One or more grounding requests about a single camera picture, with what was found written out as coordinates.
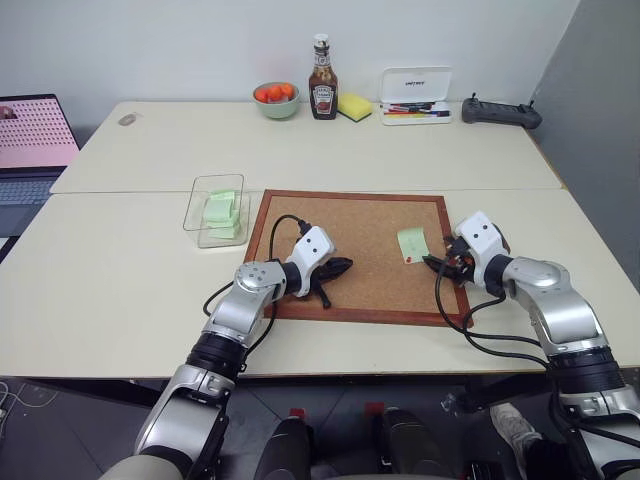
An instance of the bowl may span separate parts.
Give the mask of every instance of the bowl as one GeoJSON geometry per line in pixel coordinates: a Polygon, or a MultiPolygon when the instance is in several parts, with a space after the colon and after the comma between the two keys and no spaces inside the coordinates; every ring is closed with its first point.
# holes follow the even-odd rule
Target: bowl
{"type": "Polygon", "coordinates": [[[258,105],[258,110],[260,110],[264,116],[269,118],[287,118],[296,113],[296,110],[298,110],[298,105],[300,105],[300,102],[298,101],[300,90],[298,90],[298,87],[293,84],[291,84],[293,86],[293,98],[288,102],[262,103],[256,100],[256,91],[260,90],[261,88],[269,88],[272,85],[280,85],[282,83],[288,82],[263,83],[262,85],[256,87],[251,94],[251,98],[253,98],[253,101],[256,103],[256,105],[258,105]]]}

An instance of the sticky note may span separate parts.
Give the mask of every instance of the sticky note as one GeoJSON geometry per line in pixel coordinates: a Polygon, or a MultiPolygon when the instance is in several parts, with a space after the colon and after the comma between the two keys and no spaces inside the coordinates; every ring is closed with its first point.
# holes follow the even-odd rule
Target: sticky note
{"type": "Polygon", "coordinates": [[[231,227],[212,228],[209,230],[208,235],[209,235],[209,238],[232,239],[238,235],[239,230],[240,230],[240,224],[236,223],[231,227]]]}
{"type": "Polygon", "coordinates": [[[206,222],[226,222],[231,218],[235,195],[232,191],[213,192],[209,195],[202,214],[206,222]]]}
{"type": "Polygon", "coordinates": [[[238,210],[233,210],[231,212],[231,216],[226,219],[226,220],[220,220],[220,221],[209,221],[207,220],[207,227],[209,228],[226,228],[226,227],[233,227],[236,223],[238,223],[238,220],[240,218],[240,212],[238,210]]]}
{"type": "Polygon", "coordinates": [[[400,230],[397,236],[404,263],[422,262],[422,257],[429,254],[422,227],[400,230]]]}
{"type": "Polygon", "coordinates": [[[236,192],[233,190],[216,190],[209,194],[211,200],[233,200],[236,197],[236,192]]]}

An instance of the wooden frame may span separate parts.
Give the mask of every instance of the wooden frame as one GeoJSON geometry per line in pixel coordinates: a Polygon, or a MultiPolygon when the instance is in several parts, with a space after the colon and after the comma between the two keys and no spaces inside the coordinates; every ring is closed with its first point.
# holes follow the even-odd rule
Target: wooden frame
{"type": "MultiPolygon", "coordinates": [[[[256,218],[256,223],[249,240],[245,262],[256,259],[260,248],[260,240],[263,237],[266,219],[272,200],[275,197],[302,197],[302,198],[321,198],[321,199],[343,199],[343,200],[373,200],[373,201],[401,201],[401,202],[429,202],[435,204],[439,219],[439,227],[442,230],[442,236],[451,235],[451,227],[447,208],[442,196],[430,195],[395,195],[395,194],[364,194],[364,193],[334,193],[334,192],[305,192],[291,190],[265,190],[260,204],[260,210],[256,218]]],[[[457,303],[457,313],[450,313],[449,317],[456,324],[461,325],[464,314],[469,311],[469,302],[464,288],[448,286],[452,288],[457,303]]],[[[434,312],[424,311],[397,311],[397,310],[377,310],[363,308],[343,308],[332,307],[327,310],[310,308],[308,302],[292,301],[287,302],[283,307],[282,303],[278,306],[278,316],[281,318],[293,318],[300,320],[330,320],[345,322],[368,322],[368,323],[393,323],[408,325],[429,325],[429,326],[446,326],[444,319],[436,310],[434,312]]]]}

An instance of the marker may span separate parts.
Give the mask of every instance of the marker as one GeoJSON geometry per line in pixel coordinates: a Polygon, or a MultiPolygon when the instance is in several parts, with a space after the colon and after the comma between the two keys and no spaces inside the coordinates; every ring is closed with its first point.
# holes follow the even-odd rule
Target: marker
{"type": "Polygon", "coordinates": [[[416,108],[411,110],[400,110],[396,108],[391,108],[389,110],[384,110],[383,113],[437,113],[437,112],[446,112],[448,110],[427,110],[426,108],[416,108]]]}
{"type": "Polygon", "coordinates": [[[415,107],[415,108],[431,108],[436,102],[409,102],[409,103],[390,103],[392,107],[415,107]]]}
{"type": "Polygon", "coordinates": [[[406,113],[415,113],[415,112],[430,113],[431,109],[420,108],[420,107],[391,107],[391,108],[385,109],[384,111],[385,112],[406,112],[406,113]]]}
{"type": "Polygon", "coordinates": [[[449,117],[449,110],[441,110],[438,112],[420,113],[420,112],[384,112],[385,117],[391,118],[427,118],[427,117],[449,117]]]}

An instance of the sneaker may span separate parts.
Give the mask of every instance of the sneaker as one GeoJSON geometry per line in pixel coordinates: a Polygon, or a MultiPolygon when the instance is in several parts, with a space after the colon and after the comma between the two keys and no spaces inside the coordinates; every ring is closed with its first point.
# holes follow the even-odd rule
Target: sneaker
{"type": "Polygon", "coordinates": [[[542,435],[536,432],[535,428],[510,403],[491,407],[491,421],[496,431],[513,450],[520,476],[526,480],[524,452],[531,443],[541,440],[542,435]]]}

